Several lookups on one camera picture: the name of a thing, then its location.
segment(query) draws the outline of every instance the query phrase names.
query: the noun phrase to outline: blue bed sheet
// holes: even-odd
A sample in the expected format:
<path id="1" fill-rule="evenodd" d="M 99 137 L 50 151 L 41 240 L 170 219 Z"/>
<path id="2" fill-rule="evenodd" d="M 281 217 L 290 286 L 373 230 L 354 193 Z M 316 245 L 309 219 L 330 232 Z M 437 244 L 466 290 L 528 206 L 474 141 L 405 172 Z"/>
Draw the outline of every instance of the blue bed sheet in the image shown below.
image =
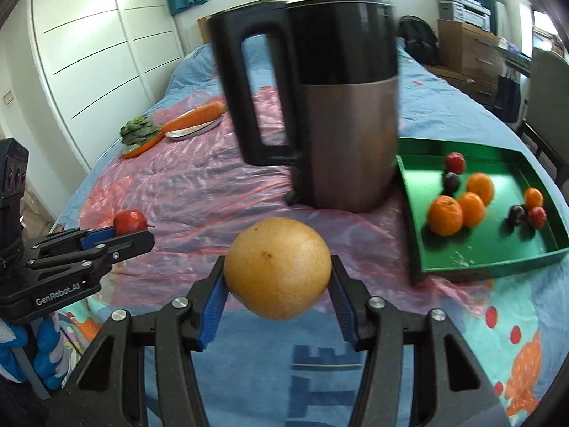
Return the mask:
<path id="1" fill-rule="evenodd" d="M 251 90 L 257 92 L 264 85 L 275 84 L 264 39 L 255 37 L 246 42 L 244 53 L 248 62 Z M 459 90 L 432 75 L 404 51 L 399 52 L 400 115 L 402 136 L 448 139 L 488 144 L 522 151 L 536 169 L 556 203 L 565 226 L 569 226 L 569 209 L 536 158 L 505 124 L 481 105 Z M 218 79 L 212 75 L 214 63 L 208 45 L 194 50 L 178 66 L 168 85 L 166 95 L 149 112 L 176 104 L 197 89 L 211 94 L 221 92 Z M 79 210 L 83 206 L 96 178 L 109 160 L 118 154 L 120 145 L 110 149 L 97 163 L 78 191 L 70 199 L 59 223 L 67 228 L 76 226 Z M 511 400 L 499 384 L 506 385 L 514 359 L 520 349 L 539 339 L 541 360 L 538 376 L 531 384 L 531 394 L 540 399 L 556 376 L 569 350 L 569 259 L 550 265 L 538 272 L 497 279 L 493 285 L 490 305 L 507 312 L 500 315 L 495 326 L 484 319 L 474 318 L 458 309 L 450 300 L 443 307 L 452 316 L 476 355 L 493 354 L 486 358 L 483 367 L 491 382 L 496 382 L 497 394 L 505 407 Z M 520 326 L 529 330 L 519 339 L 509 330 Z M 249 341 L 235 342 L 229 336 L 242 330 L 255 328 L 274 350 L 266 352 L 266 341 L 252 336 Z M 311 348 L 309 342 L 318 337 L 321 347 Z M 257 318 L 251 313 L 226 313 L 221 321 L 216 340 L 208 350 L 194 357 L 200 388 L 212 427 L 263 425 L 274 427 L 335 426 L 347 424 L 361 377 L 361 355 L 350 353 L 341 341 L 334 317 L 311 310 L 288 322 L 274 323 Z M 251 348 L 251 361 L 243 362 L 239 375 L 234 374 L 235 362 L 228 362 L 232 351 L 241 354 L 239 346 Z M 402 402 L 398 425 L 408 425 L 411 397 L 409 378 L 413 361 L 410 349 L 405 349 L 402 381 Z M 147 352 L 147 378 L 152 381 L 153 355 Z M 332 368 L 337 362 L 351 364 L 355 370 L 318 370 Z M 312 370 L 302 371 L 303 367 Z M 259 390 L 266 381 L 267 389 Z M 282 385 L 282 393 L 271 387 L 275 381 Z M 255 402 L 244 401 L 240 395 L 255 386 Z M 155 384 L 147 385 L 147 395 L 156 398 Z M 510 417 L 520 423 L 527 416 L 518 410 Z M 156 425 L 157 418 L 150 414 Z"/>

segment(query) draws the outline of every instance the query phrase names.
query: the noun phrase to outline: red dot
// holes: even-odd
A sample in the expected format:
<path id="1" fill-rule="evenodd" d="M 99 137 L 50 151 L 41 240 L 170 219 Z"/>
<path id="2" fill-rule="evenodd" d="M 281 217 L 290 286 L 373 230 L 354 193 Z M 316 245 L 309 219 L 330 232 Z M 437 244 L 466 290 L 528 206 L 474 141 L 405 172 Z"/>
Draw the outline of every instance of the red dot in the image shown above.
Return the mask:
<path id="1" fill-rule="evenodd" d="M 494 393 L 496 394 L 496 396 L 500 396 L 503 391 L 504 391 L 503 383 L 502 382 L 496 382 L 496 385 L 494 386 Z"/>
<path id="2" fill-rule="evenodd" d="M 520 330 L 520 327 L 519 326 L 512 327 L 510 333 L 510 342 L 516 345 L 520 343 L 520 340 L 522 340 L 522 331 Z"/>
<path id="3" fill-rule="evenodd" d="M 498 322 L 498 311 L 494 307 L 488 308 L 486 310 L 486 325 L 490 329 L 494 329 L 497 322 Z"/>

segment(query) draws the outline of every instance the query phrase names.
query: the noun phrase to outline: orange carrot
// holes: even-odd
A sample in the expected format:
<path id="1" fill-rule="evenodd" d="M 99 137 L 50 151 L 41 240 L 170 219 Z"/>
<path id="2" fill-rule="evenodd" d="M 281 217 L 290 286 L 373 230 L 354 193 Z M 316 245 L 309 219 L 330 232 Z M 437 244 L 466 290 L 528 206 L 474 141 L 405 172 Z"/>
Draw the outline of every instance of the orange carrot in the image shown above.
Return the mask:
<path id="1" fill-rule="evenodd" d="M 190 128 L 195 125 L 201 125 L 214 121 L 220 115 L 227 111 L 227 106 L 224 102 L 213 101 L 204 106 L 186 112 L 185 114 L 175 118 L 173 121 L 165 123 L 162 126 L 162 131 L 167 133 L 169 131 L 181 130 L 182 128 Z"/>
<path id="2" fill-rule="evenodd" d="M 162 138 L 164 138 L 164 132 L 162 130 L 160 130 L 160 133 L 158 133 L 158 135 L 156 135 L 150 141 L 148 141 L 147 143 L 144 143 L 143 145 L 139 146 L 138 148 L 136 148 L 133 151 L 130 151 L 130 152 L 127 152 L 126 154 L 123 154 L 122 157 L 124 159 L 132 159 L 133 157 L 138 157 L 143 152 L 148 151 L 148 149 L 150 149 L 153 146 L 155 146 L 156 144 L 158 144 Z"/>

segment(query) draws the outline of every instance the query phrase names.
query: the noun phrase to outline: light switch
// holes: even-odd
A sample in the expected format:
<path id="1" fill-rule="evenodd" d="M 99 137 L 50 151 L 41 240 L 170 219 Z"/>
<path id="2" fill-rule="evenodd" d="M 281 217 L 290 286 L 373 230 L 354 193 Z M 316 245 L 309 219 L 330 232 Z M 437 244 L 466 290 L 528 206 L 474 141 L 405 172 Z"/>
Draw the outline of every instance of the light switch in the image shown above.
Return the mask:
<path id="1" fill-rule="evenodd" d="M 14 94 L 13 94 L 11 91 L 8 91 L 8 92 L 4 95 L 4 105 L 7 106 L 7 105 L 10 104 L 13 100 L 14 100 Z"/>

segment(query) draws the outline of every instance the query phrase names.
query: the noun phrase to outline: printer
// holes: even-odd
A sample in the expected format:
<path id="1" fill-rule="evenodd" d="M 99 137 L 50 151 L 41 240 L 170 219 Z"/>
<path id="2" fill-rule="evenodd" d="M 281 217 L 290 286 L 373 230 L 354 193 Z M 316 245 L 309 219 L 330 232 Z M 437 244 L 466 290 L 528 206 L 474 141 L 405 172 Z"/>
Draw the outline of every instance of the printer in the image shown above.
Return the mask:
<path id="1" fill-rule="evenodd" d="M 447 21 L 467 22 L 490 32 L 491 11 L 474 0 L 437 0 L 439 18 Z"/>

